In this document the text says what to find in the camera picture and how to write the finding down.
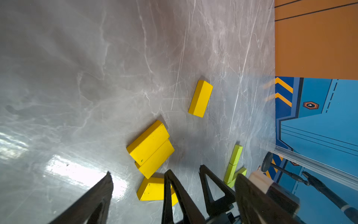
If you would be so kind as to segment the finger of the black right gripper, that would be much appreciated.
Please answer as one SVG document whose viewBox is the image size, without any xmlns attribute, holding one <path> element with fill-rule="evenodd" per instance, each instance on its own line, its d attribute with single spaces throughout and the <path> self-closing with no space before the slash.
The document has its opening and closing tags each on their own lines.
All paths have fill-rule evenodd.
<svg viewBox="0 0 358 224">
<path fill-rule="evenodd" d="M 229 186 L 206 165 L 200 166 L 199 176 L 208 215 L 217 216 L 233 209 L 235 192 Z"/>
<path fill-rule="evenodd" d="M 161 223 L 174 224 L 171 187 L 177 196 L 183 213 L 183 219 L 178 224 L 205 224 L 204 216 L 171 170 L 164 173 L 164 201 Z"/>
</svg>

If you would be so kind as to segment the yellow long block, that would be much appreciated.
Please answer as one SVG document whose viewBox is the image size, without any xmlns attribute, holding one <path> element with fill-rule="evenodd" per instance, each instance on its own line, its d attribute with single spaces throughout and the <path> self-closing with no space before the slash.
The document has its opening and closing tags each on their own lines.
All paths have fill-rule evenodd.
<svg viewBox="0 0 358 224">
<path fill-rule="evenodd" d="M 146 179 L 152 177 L 152 175 L 160 168 L 160 166 L 171 156 L 174 152 L 174 148 L 167 140 L 156 150 L 153 155 L 143 164 L 139 165 L 135 162 L 137 169 L 144 175 Z"/>
<path fill-rule="evenodd" d="M 213 86 L 210 83 L 199 80 L 188 112 L 194 116 L 203 118 L 212 90 Z"/>
<path fill-rule="evenodd" d="M 164 178 L 144 178 L 137 191 L 137 197 L 140 201 L 163 201 Z"/>
<path fill-rule="evenodd" d="M 164 124 L 157 120 L 126 149 L 135 162 L 142 166 L 169 137 Z"/>
</svg>

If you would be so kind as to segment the black microphone stand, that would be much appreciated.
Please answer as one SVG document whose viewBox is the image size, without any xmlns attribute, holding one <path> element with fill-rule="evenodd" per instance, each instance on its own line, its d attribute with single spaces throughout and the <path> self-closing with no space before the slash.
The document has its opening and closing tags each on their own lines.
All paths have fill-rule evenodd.
<svg viewBox="0 0 358 224">
<path fill-rule="evenodd" d="M 317 174 L 309 169 L 298 167 L 293 170 L 283 168 L 283 161 L 268 152 L 261 165 L 261 171 L 275 179 L 288 192 L 300 200 L 297 214 L 307 224 L 356 224 L 358 222 L 358 192 L 341 183 Z"/>
</svg>

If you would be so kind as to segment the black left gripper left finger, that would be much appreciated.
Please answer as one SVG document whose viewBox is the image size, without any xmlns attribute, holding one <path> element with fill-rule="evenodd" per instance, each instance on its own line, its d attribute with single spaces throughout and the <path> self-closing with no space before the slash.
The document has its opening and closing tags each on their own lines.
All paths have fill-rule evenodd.
<svg viewBox="0 0 358 224">
<path fill-rule="evenodd" d="M 110 172 L 67 210 L 56 217 L 52 224 L 105 224 L 113 193 L 113 180 Z"/>
</svg>

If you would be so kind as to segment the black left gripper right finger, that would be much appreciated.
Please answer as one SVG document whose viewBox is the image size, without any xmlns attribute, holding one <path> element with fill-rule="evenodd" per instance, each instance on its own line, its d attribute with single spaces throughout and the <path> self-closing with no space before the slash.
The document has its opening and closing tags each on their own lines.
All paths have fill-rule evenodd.
<svg viewBox="0 0 358 224">
<path fill-rule="evenodd" d="M 298 224 L 292 216 L 256 187 L 248 177 L 238 175 L 235 199 L 243 224 Z"/>
</svg>

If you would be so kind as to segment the lime green long block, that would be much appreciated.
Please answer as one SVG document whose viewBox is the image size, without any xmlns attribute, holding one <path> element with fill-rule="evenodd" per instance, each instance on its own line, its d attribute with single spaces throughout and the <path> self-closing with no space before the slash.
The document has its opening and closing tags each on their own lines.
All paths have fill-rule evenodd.
<svg viewBox="0 0 358 224">
<path fill-rule="evenodd" d="M 232 164 L 233 166 L 236 166 L 239 162 L 242 151 L 243 151 L 243 146 L 239 144 L 235 144 L 229 163 Z"/>
<path fill-rule="evenodd" d="M 224 176 L 224 183 L 229 184 L 230 182 L 233 181 L 234 178 L 234 174 L 237 168 L 237 164 L 233 165 L 231 163 L 228 164 L 225 176 Z"/>
<path fill-rule="evenodd" d="M 230 188 L 234 187 L 237 176 L 238 175 L 246 176 L 246 174 L 247 174 L 247 169 L 245 167 L 242 167 L 240 170 L 234 173 L 233 179 L 227 184 L 227 186 L 229 186 Z"/>
</svg>

